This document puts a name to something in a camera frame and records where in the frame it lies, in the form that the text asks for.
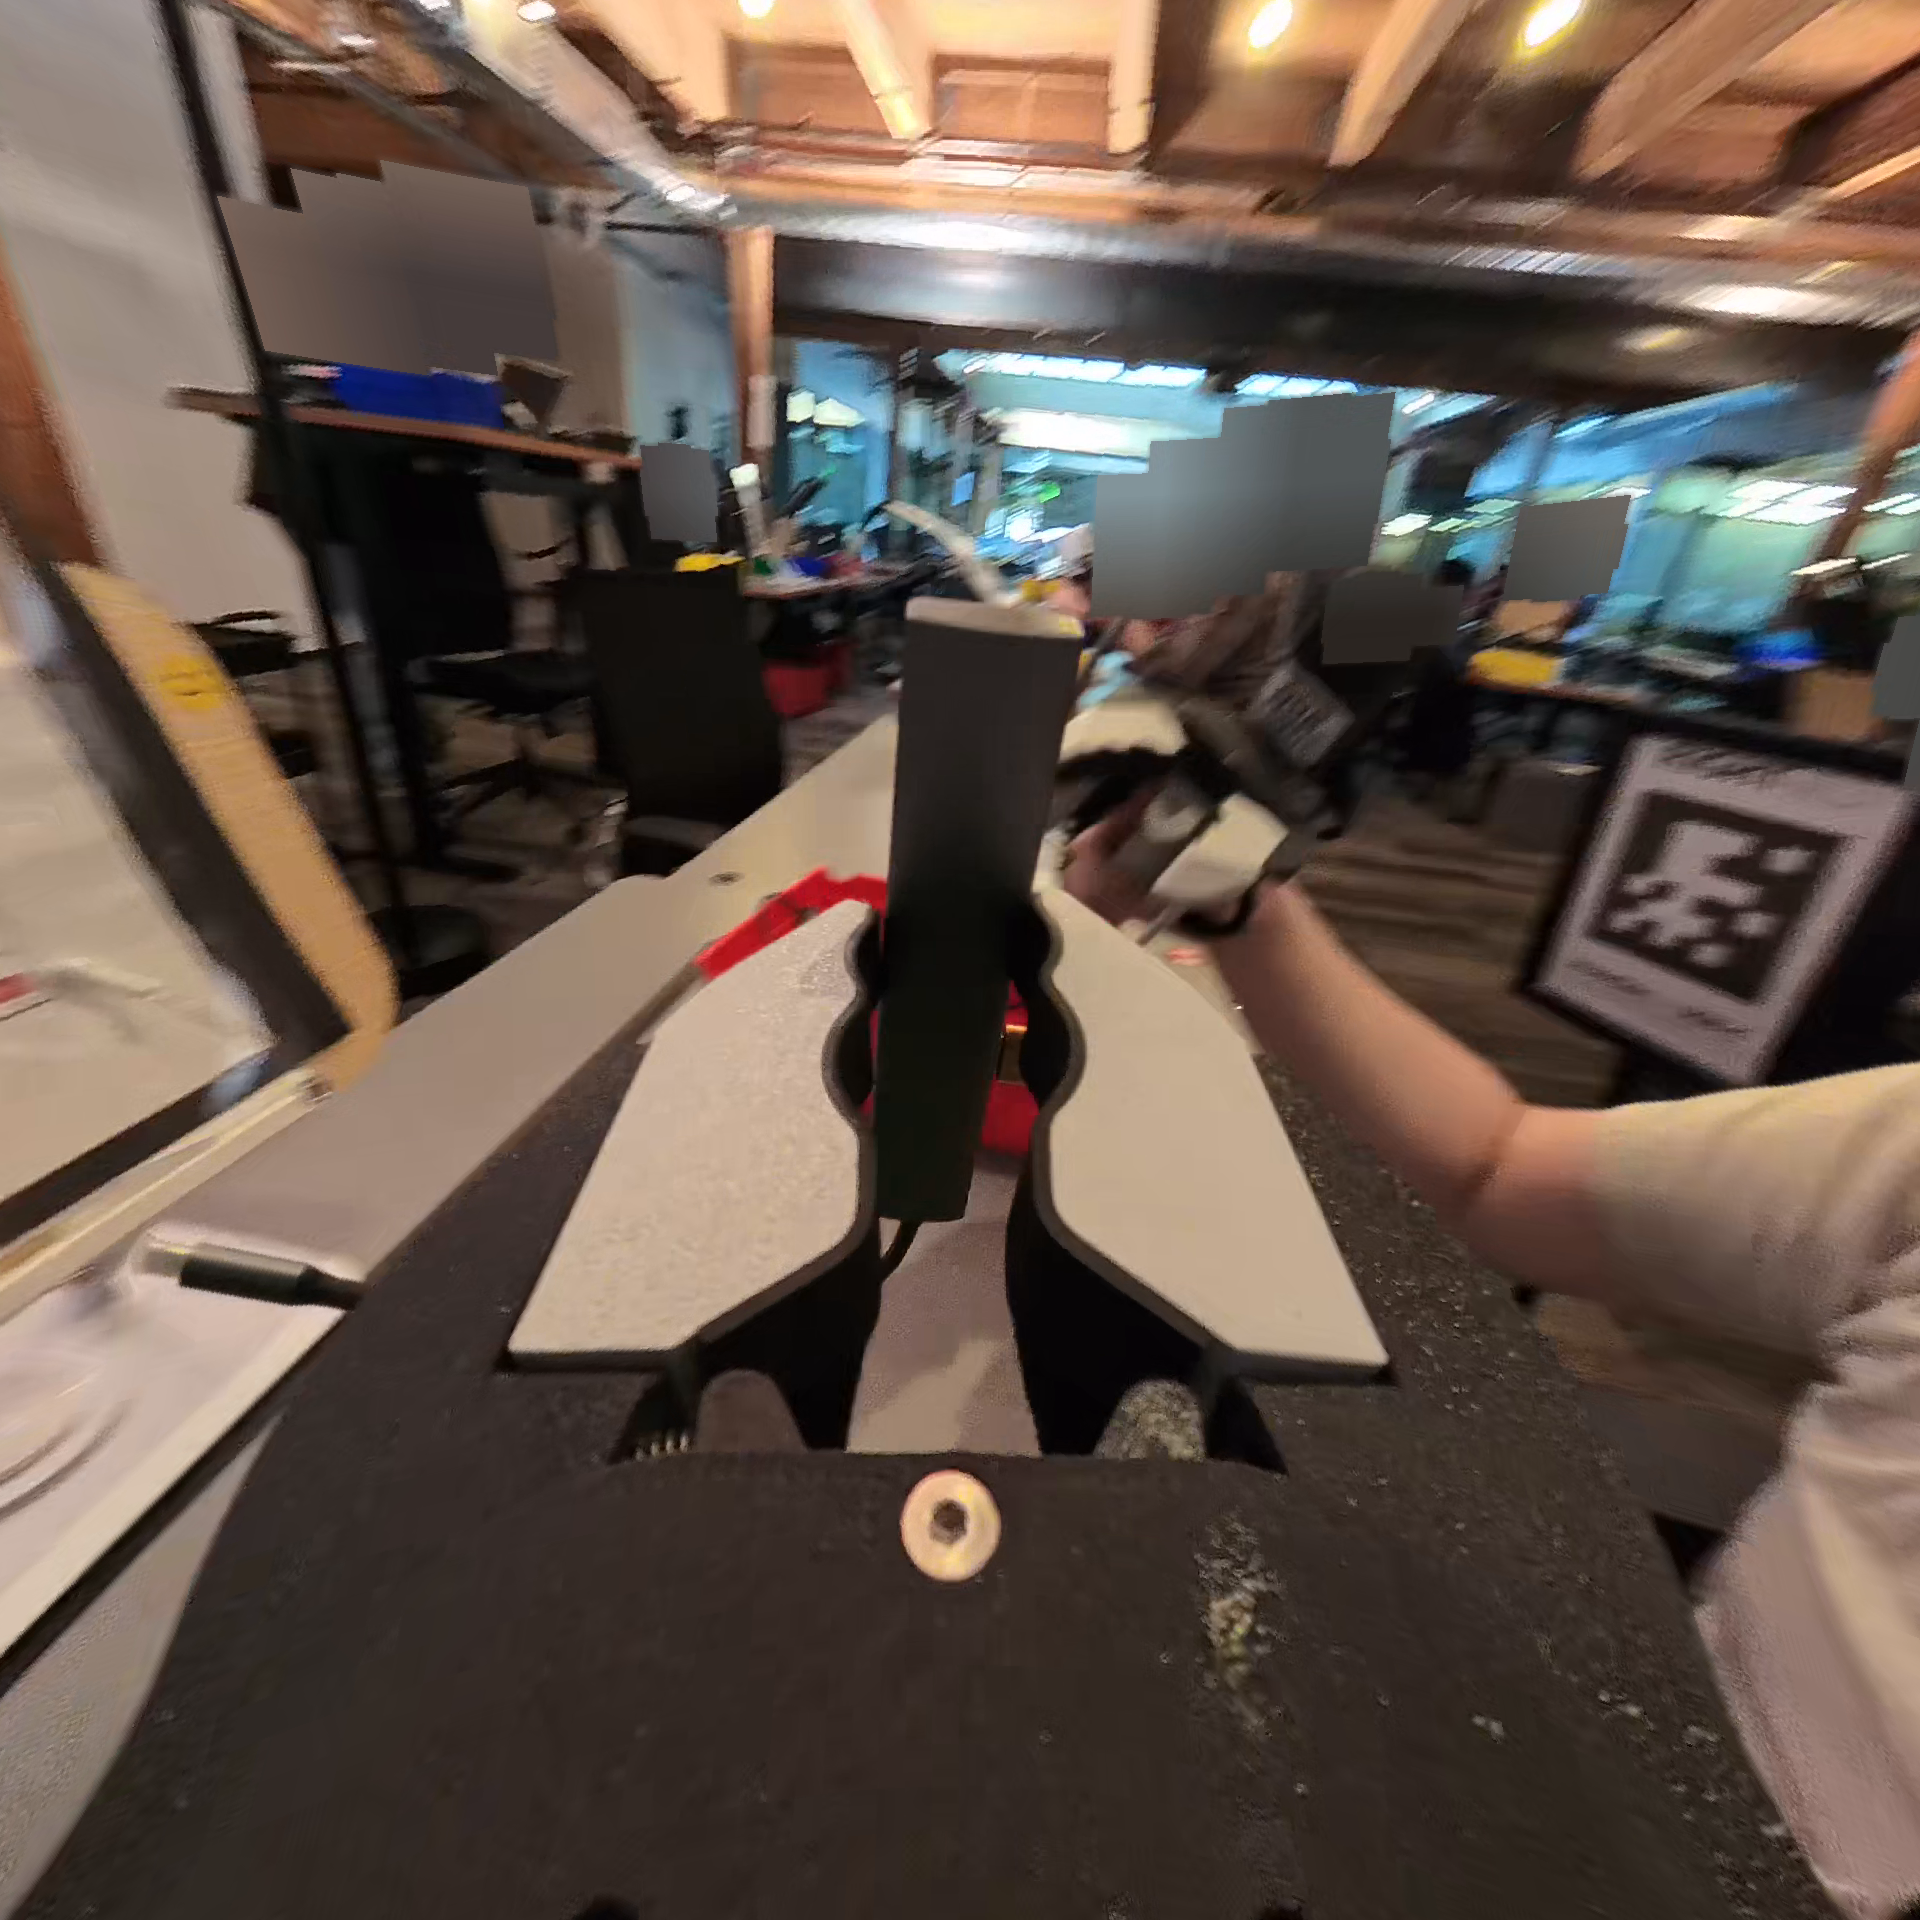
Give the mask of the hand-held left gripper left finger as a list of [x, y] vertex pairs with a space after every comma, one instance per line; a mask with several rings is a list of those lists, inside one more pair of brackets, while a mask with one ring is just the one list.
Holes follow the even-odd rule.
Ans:
[[690, 1360], [870, 1247], [875, 936], [875, 907], [841, 900], [661, 1021], [510, 1332], [517, 1368]]

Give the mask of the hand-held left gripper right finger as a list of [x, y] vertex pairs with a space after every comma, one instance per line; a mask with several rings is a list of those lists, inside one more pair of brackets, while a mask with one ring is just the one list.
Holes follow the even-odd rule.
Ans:
[[1063, 888], [1033, 895], [1023, 1082], [1045, 1233], [1253, 1381], [1377, 1381], [1389, 1350], [1233, 1024]]

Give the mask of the red plastic bin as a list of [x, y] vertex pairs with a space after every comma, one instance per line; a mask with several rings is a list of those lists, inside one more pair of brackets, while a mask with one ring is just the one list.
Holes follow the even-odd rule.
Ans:
[[[701, 947], [694, 965], [701, 978], [720, 978], [721, 974], [750, 959], [757, 951], [773, 947], [781, 936], [799, 929], [799, 925], [818, 922], [821, 915], [847, 900], [858, 900], [875, 915], [884, 915], [888, 881], [883, 875], [834, 875], [829, 869], [812, 869], [802, 878], [781, 888], [777, 895], [764, 897], [730, 932]], [[1005, 1158], [1018, 1158], [1028, 1151], [1033, 1131], [1038, 1123], [1038, 1100], [1023, 1077], [1026, 1034], [1028, 1008], [1018, 997], [1018, 987], [1008, 981], [1004, 1001], [997, 1066], [980, 1123], [980, 1146]]]

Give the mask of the dark grey usb hub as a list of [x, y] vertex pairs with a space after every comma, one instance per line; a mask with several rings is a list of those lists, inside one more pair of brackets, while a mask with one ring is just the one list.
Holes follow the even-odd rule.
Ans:
[[897, 1225], [968, 1210], [1081, 649], [1038, 603], [906, 606], [873, 1111]]

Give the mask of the person's right hand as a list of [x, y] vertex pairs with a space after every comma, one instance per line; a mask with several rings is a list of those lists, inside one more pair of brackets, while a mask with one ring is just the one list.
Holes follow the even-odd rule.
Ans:
[[1231, 959], [1260, 954], [1257, 969], [1275, 965], [1278, 954], [1294, 958], [1305, 951], [1305, 936], [1318, 922], [1311, 897], [1290, 881], [1260, 878], [1231, 900], [1223, 897], [1213, 904], [1171, 907], [1157, 900], [1137, 875], [1137, 857], [1128, 851], [1150, 806], [1153, 793], [1132, 793], [1072, 839], [1063, 864], [1063, 884], [1072, 897], [1084, 900], [1107, 925], [1177, 928], [1181, 936], [1214, 947]]

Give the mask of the black office chair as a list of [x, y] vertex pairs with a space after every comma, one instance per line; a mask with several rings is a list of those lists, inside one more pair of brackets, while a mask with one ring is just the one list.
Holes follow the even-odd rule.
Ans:
[[785, 789], [738, 567], [589, 572], [574, 609], [597, 743], [623, 786], [616, 875], [672, 875]]

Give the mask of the red storage crate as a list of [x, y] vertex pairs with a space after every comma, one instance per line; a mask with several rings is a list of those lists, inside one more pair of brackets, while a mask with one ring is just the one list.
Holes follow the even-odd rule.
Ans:
[[760, 654], [760, 685], [781, 721], [829, 707], [856, 678], [853, 635], [829, 635], [806, 649]]

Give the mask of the black white marker board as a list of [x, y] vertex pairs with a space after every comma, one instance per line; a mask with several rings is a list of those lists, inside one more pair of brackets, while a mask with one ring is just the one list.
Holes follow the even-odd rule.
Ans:
[[1918, 987], [1902, 761], [1734, 726], [1629, 732], [1520, 987], [1712, 1090], [1888, 1062]]

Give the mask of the rounded wooden board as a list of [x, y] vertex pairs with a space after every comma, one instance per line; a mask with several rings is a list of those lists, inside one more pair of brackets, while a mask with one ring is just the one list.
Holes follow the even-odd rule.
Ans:
[[279, 929], [347, 1020], [347, 1034], [318, 1050], [310, 1073], [328, 1090], [352, 1087], [396, 1032], [396, 962], [253, 707], [213, 646], [144, 589], [83, 562], [59, 562], [57, 573], [128, 673]]

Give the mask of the instruction sheet on stand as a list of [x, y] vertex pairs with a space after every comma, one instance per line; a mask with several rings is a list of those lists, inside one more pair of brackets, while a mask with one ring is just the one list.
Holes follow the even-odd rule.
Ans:
[[[276, 1048], [248, 1097], [314, 1063], [325, 1045], [347, 1034], [347, 1020], [256, 895], [128, 673], [76, 590], [57, 573], [57, 562], [37, 555], [9, 526], [4, 526], [4, 635], [31, 654], [54, 688], [63, 721], [80, 734], [90, 768], [107, 786], [181, 916], [258, 1004]], [[182, 1100], [23, 1198], [4, 1201], [4, 1244], [50, 1229], [63, 1210], [149, 1166], [248, 1097]]]

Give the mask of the wooden standing desk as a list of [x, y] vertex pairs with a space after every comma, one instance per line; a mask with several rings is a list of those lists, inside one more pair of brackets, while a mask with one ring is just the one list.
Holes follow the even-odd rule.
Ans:
[[406, 457], [480, 476], [492, 493], [635, 493], [642, 457], [505, 426], [283, 404], [300, 455]]

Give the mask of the blue storage bin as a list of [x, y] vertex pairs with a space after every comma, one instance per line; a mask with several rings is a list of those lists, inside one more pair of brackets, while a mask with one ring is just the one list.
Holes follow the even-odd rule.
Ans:
[[504, 426], [505, 400], [495, 380], [470, 372], [393, 372], [344, 362], [330, 395], [341, 408], [370, 419]]

